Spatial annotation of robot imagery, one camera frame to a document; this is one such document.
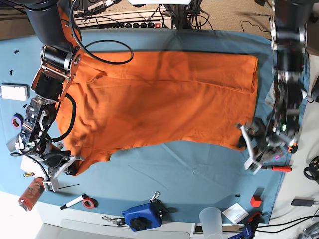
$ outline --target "orange t-shirt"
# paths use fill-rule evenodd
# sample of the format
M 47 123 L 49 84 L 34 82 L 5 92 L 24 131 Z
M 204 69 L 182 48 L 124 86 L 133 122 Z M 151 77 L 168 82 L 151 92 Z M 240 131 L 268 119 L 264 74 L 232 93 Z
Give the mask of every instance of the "orange t-shirt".
M 123 61 L 128 53 L 98 53 Z M 68 93 L 77 104 L 66 149 L 81 155 L 77 174 L 109 161 L 118 150 L 176 140 L 237 149 L 236 123 L 251 122 L 257 95 L 257 58 L 202 52 L 135 52 L 109 65 L 84 56 Z M 60 133 L 72 113 L 57 115 Z

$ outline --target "red tape roll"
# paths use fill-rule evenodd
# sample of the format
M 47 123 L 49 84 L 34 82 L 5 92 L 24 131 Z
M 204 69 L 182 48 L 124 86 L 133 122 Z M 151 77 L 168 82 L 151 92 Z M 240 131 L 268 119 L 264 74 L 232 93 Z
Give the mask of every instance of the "red tape roll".
M 92 198 L 83 199 L 82 204 L 85 208 L 88 208 L 88 209 L 92 209 L 96 207 L 94 199 Z

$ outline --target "plastic cup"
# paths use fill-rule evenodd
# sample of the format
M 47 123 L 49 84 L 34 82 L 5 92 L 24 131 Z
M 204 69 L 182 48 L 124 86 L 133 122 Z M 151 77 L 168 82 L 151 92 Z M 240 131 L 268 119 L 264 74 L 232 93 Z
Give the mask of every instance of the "plastic cup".
M 205 239 L 223 239 L 221 211 L 215 207 L 202 210 L 199 214 Z

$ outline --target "red screwdriver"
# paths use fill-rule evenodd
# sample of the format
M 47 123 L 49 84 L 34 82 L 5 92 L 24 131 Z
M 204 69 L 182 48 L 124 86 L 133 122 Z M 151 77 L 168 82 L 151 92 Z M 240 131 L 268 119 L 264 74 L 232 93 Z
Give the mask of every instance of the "red screwdriver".
M 290 166 L 262 166 L 261 168 L 279 172 L 290 172 L 292 170 Z

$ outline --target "blue cloth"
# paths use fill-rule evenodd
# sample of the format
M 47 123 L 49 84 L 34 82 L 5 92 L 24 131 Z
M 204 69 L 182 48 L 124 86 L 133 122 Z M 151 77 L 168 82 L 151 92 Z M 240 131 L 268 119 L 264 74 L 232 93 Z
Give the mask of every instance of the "blue cloth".
M 264 104 L 273 80 L 272 50 L 270 41 L 247 33 L 224 31 L 175 31 L 165 29 L 116 29 L 83 31 L 83 42 L 113 39 L 122 41 L 134 50 L 183 50 L 248 54 L 258 58 L 258 100 L 255 116 L 264 121 L 270 108 Z M 42 44 L 35 37 L 0 41 L 2 82 L 31 84 L 40 65 Z M 93 51 L 122 51 L 123 46 L 101 43 L 90 47 Z M 309 71 L 302 77 L 306 89 Z M 19 132 L 11 127 L 15 113 L 25 114 L 27 102 L 1 99 L 0 101 L 0 190 L 21 195 L 31 182 L 24 178 L 20 169 L 21 158 L 11 157 L 6 143 Z M 49 131 L 59 136 L 56 123 Z M 45 192 L 40 201 L 64 205 L 82 193 L 99 202 L 90 212 L 121 215 L 121 211 L 146 203 L 155 191 L 171 213 L 165 220 L 199 222 L 199 212 L 209 206 L 222 211 L 238 202 L 249 213 L 256 211 L 250 206 L 251 197 L 262 192 L 263 221 L 269 221 L 275 198 L 284 174 L 260 170 L 255 176 L 244 170 L 247 151 L 237 152 L 225 147 L 176 141 L 166 144 L 123 150 L 112 155 L 110 162 L 92 165 L 77 177 L 62 175 L 61 186 L 79 183 L 62 189 L 60 193 Z M 287 164 L 289 155 L 276 164 Z M 73 208 L 87 210 L 81 204 Z M 223 222 L 229 220 L 223 216 Z

